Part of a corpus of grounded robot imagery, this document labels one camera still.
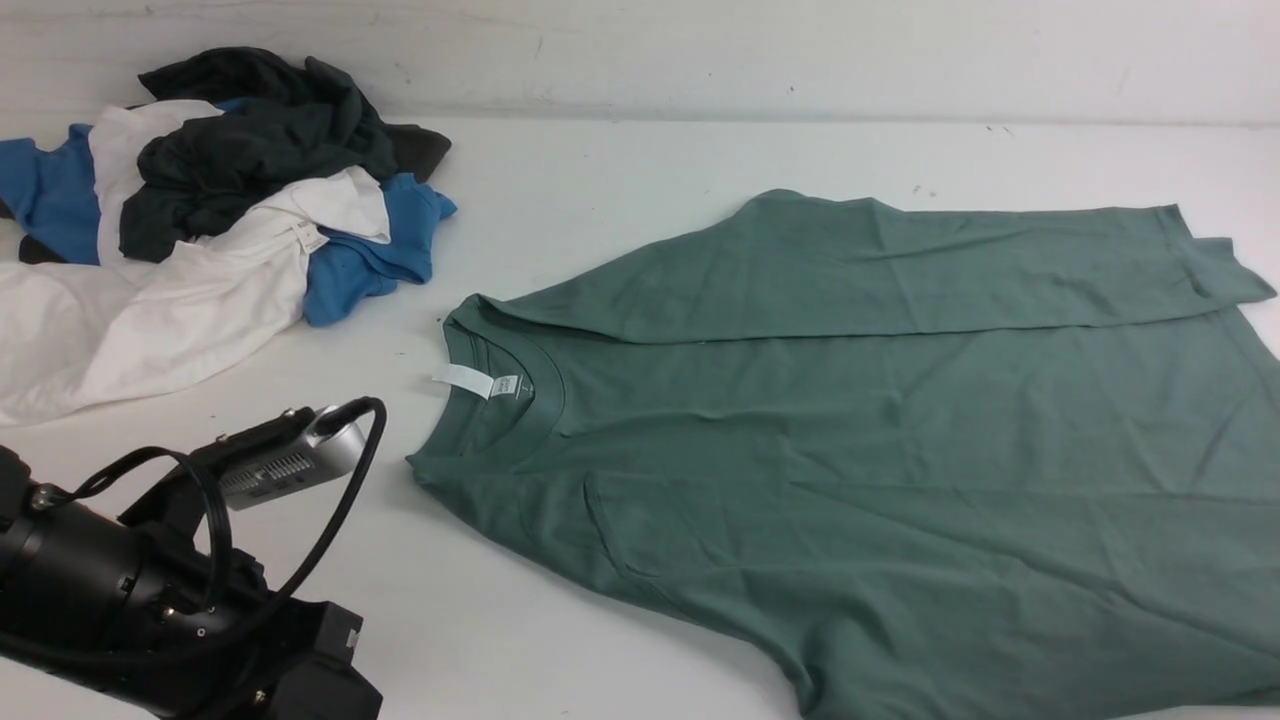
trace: shirt tag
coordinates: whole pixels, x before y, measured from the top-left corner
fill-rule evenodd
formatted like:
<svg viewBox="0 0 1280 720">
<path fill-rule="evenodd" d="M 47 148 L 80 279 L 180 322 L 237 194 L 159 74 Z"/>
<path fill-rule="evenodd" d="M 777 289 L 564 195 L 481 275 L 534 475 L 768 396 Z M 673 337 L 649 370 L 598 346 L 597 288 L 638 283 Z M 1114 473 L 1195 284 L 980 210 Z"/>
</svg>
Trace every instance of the shirt tag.
<svg viewBox="0 0 1280 720">
<path fill-rule="evenodd" d="M 447 383 L 453 387 L 461 387 L 462 389 L 471 391 L 485 400 L 489 400 L 489 393 L 493 392 L 493 378 L 480 370 L 474 370 L 462 365 L 445 365 L 440 368 L 440 372 L 431 375 L 431 379 L 438 383 Z"/>
<path fill-rule="evenodd" d="M 311 255 L 320 249 L 329 238 L 320 233 L 320 228 L 314 223 L 293 223 L 285 232 L 292 232 L 293 237 L 302 246 L 302 252 Z"/>
<path fill-rule="evenodd" d="M 520 375 L 503 375 L 493 380 L 493 389 L 489 391 L 489 397 L 515 395 L 517 392 L 520 392 Z"/>
</svg>

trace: t-shirt sleeve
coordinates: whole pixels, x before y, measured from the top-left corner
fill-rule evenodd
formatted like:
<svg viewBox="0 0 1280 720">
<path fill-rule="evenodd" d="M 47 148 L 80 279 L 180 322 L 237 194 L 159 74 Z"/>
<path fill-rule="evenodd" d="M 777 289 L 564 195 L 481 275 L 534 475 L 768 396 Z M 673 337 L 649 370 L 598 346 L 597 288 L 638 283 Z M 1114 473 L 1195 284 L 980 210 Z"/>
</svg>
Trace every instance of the t-shirt sleeve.
<svg viewBox="0 0 1280 720">
<path fill-rule="evenodd" d="M 790 191 L 499 311 L 625 342 L 1105 327 L 1272 297 L 1174 206 L 904 213 Z"/>
</svg>

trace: white wall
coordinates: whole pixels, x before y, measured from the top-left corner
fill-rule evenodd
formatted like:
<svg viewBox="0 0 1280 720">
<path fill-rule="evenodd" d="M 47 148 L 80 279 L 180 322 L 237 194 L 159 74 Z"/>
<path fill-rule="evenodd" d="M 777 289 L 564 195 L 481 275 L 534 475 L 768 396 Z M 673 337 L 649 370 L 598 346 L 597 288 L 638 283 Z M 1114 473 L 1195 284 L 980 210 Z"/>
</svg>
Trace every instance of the white wall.
<svg viewBox="0 0 1280 720">
<path fill-rule="evenodd" d="M 0 111 L 243 44 L 385 114 L 1280 123 L 1274 0 L 0 0 Z"/>
</svg>

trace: white table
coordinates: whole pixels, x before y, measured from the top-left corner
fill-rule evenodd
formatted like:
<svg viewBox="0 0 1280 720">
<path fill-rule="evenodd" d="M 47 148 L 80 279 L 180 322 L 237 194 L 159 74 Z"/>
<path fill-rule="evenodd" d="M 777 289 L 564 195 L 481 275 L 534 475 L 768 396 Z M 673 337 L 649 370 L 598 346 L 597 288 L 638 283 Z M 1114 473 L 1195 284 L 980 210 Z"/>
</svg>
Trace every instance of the white table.
<svg viewBox="0 0 1280 720">
<path fill-rule="evenodd" d="M 69 119 L 84 118 L 6 117 L 0 136 L 58 142 Z M 189 450 L 285 407 L 383 397 L 390 428 L 375 469 L 300 594 L 365 618 L 356 665 L 385 696 L 384 720 L 796 717 L 790 687 L 751 647 L 579 589 L 480 538 L 412 483 L 403 456 L 447 395 L 429 380 L 445 363 L 439 322 L 470 293 L 524 295 L 773 187 L 901 209 L 1179 202 L 1197 234 L 1234 237 L 1243 261 L 1280 283 L 1280 129 L 401 119 L 456 143 L 433 181 L 461 211 L 436 234 L 429 284 L 366 301 L 329 329 L 300 324 L 191 389 L 0 430 L 40 479 L 65 487 L 142 445 Z M 1280 350 L 1280 302 L 1247 313 Z M 151 470 L 96 506 L 123 509 Z M 237 546 L 278 584 L 340 484 L 233 515 Z M 13 662 L 0 662 L 0 698 L 4 717 L 145 716 Z"/>
</svg>

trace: black cable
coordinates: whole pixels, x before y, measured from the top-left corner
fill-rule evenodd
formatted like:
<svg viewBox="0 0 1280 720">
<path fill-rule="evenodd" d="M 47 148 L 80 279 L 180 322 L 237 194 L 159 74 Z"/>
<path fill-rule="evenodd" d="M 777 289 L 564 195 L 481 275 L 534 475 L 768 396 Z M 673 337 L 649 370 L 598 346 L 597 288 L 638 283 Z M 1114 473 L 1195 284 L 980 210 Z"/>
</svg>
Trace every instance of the black cable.
<svg viewBox="0 0 1280 720">
<path fill-rule="evenodd" d="M 60 495 L 54 500 L 54 509 L 59 505 L 84 500 L 102 493 L 116 480 L 141 468 L 146 462 L 157 457 L 172 457 L 178 462 L 191 479 L 200 488 L 200 496 L 205 501 L 205 516 L 209 520 L 209 560 L 212 566 L 209 582 L 205 584 L 205 594 L 200 601 L 200 610 L 216 606 L 227 592 L 227 584 L 232 574 L 232 520 L 227 514 L 227 500 L 223 497 L 218 480 L 209 474 L 209 470 L 193 461 L 187 454 L 165 450 L 163 447 L 140 447 L 133 452 L 93 473 L 79 489 L 70 495 Z"/>
<path fill-rule="evenodd" d="M 262 603 L 261 607 L 244 618 L 244 620 L 220 633 L 209 635 L 196 644 L 165 652 L 86 652 L 58 650 L 6 633 L 0 633 L 0 651 L 14 655 L 26 655 L 40 662 L 54 666 L 74 665 L 77 667 L 118 670 L 124 667 L 154 667 L 160 665 L 189 662 L 209 653 L 227 650 L 247 638 L 251 633 L 253 633 L 253 630 L 257 630 L 262 626 L 262 624 L 270 620 L 271 616 L 275 615 L 275 612 L 289 600 L 289 597 L 293 596 L 293 593 L 298 589 L 298 585 L 301 585 L 303 580 L 307 579 L 307 575 L 315 570 L 315 566 L 320 562 L 320 559 L 324 557 L 329 546 L 333 544 L 333 539 L 338 536 L 338 530 L 342 529 L 342 524 L 347 520 L 351 507 L 356 503 L 356 496 L 360 495 L 360 487 L 365 483 L 365 475 L 369 474 L 369 468 L 374 462 L 374 452 L 378 450 L 378 443 L 383 438 L 383 430 L 387 429 L 387 406 L 376 397 L 361 397 L 358 400 L 353 400 L 334 413 L 343 413 L 344 416 L 349 415 L 353 418 L 358 418 L 367 413 L 374 414 L 374 424 L 369 429 L 369 437 L 365 441 L 365 450 L 360 454 L 360 460 L 356 461 L 356 469 L 351 473 L 351 480 L 347 482 L 347 489 L 343 491 L 342 498 L 338 501 L 338 506 L 329 518 L 329 523 L 325 524 L 324 530 L 320 532 L 320 537 L 316 539 L 315 544 L 311 546 L 311 551 L 307 552 L 307 556 L 298 565 L 297 570 L 293 571 L 293 575 L 291 575 L 289 579 L 280 585 L 280 589 L 271 596 L 271 600 Z"/>
</svg>

